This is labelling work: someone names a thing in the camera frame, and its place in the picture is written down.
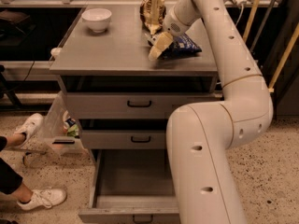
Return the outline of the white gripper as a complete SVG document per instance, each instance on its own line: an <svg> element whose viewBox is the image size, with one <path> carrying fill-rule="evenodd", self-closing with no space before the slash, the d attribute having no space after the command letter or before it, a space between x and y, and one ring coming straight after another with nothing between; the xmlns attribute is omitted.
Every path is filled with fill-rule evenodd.
<svg viewBox="0 0 299 224"><path fill-rule="evenodd" d="M148 37L148 41L151 43L149 60L158 59L173 43L173 36L183 35L188 29L189 26L179 21L174 13L168 13L164 18L163 32Z"/></svg>

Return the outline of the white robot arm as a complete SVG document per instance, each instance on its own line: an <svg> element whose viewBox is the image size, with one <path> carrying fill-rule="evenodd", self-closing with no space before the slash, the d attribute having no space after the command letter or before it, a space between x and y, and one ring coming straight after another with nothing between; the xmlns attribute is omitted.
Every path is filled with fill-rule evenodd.
<svg viewBox="0 0 299 224"><path fill-rule="evenodd" d="M224 0L178 0L149 58L157 59L197 19L206 28L223 98L181 106L167 122L166 147L180 224L247 224L225 151L265 132L273 104Z"/></svg>

